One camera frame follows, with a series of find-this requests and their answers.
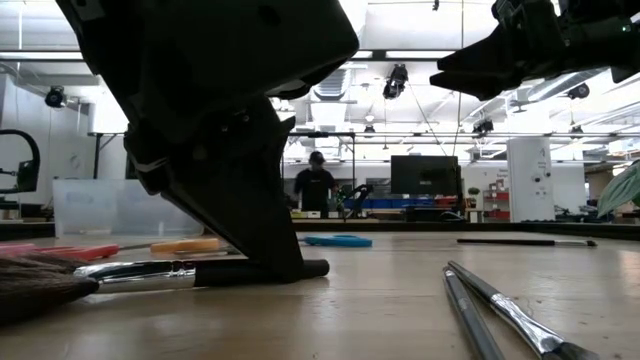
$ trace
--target table surface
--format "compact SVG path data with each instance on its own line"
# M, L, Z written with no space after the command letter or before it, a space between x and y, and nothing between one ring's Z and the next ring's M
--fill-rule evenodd
M571 238L542 234L358 235L373 248L303 247L306 258L329 260L326 278L89 296L0 329L0 359L470 359L442 282L448 260L601 359L638 359L640 242L598 240L588 249L455 243ZM117 258L147 257L139 249ZM500 318L478 308L506 359L535 359Z

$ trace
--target ceiling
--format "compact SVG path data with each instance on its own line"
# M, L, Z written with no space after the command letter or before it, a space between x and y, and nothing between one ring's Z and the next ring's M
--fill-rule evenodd
M366 50L455 50L484 38L497 24L491 16L490 6L493 1L490 0L441 0L438 11L433 11L433 1L342 2L354 26L360 27L356 26L356 22L363 24L358 33L361 49ZM0 51L17 49L77 50L75 36L53 0L0 0ZM583 124L585 132L638 131L634 125L640 125L640 116L636 117L636 106L640 109L640 99L634 96L640 90L640 82L636 83L638 76L615 85L609 72L605 71L586 81L591 88L591 95L587 99L571 101L562 97L561 93L560 96L543 102L525 105L523 108L527 112L524 114L527 115L523 115L514 113L518 106L515 106L513 101L520 99L516 91L504 92L494 101L482 103L471 96L429 85L429 77L437 73L435 62L406 61L404 64L409 73L410 85L397 100L385 101L382 88L394 63L351 63L348 90L342 98L346 104L332 108L336 109L332 113L333 120L330 121L332 129L360 132L364 130L365 125L374 125L377 132L429 129L435 132L455 132L460 122L461 131L471 131L473 123L481 118L492 119L496 131L505 132L534 132L542 129L567 132L572 121ZM7 66L17 69L16 63L4 65L4 71L10 71L6 69ZM107 91L100 80L91 75L86 65L80 63L23 63L20 66L20 77L23 85L34 91L45 91L49 85L64 85L69 94L85 102L99 102ZM527 83L523 89L531 88L542 81ZM318 110L316 105L324 104L316 104L317 101L318 99L310 94L291 102L301 129L320 129L317 118L321 110ZM488 106L484 111L480 111L483 105ZM367 115L372 115L373 121L365 120ZM504 149L505 141L506 138L471 141L470 144L458 147L456 154L460 155L460 152L468 151L474 146L500 151ZM378 136L360 142L375 143L376 145L361 146L376 149L382 149L380 143L389 143L393 149L387 153L442 153L442 149L436 144L422 149L416 149L415 146L411 148L412 145L406 144L411 141L404 138ZM560 140L552 139L552 142L558 143L556 147L566 146ZM607 139L595 139L582 141L574 147L581 151L600 151L606 155L606 147L603 149L602 146L606 143ZM302 142L292 144L299 145L295 156L292 157L302 158L311 147L322 146L323 142L307 141L305 144L306 147ZM335 139L324 141L324 145L335 156L350 157L345 147Z

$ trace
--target pink object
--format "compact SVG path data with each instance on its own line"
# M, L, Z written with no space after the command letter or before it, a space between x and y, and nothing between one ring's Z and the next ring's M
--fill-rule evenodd
M91 261L100 258L107 258L117 254L118 251L120 251L120 246L112 244L99 246L54 246L39 248L34 244L0 245L0 255L20 255L33 251Z

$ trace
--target black monitor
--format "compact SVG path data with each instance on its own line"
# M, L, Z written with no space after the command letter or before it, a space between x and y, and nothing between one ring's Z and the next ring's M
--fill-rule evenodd
M459 195L457 156L392 156L393 194Z

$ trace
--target green plant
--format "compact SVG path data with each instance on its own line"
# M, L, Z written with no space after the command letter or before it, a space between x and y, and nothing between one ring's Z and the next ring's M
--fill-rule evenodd
M640 206L640 161L631 164L607 184L598 200L598 216L606 215L629 201Z
M478 188L469 188L467 190L467 193L469 193L469 195L471 195L471 196L476 196L476 195L480 194L480 189L478 189Z

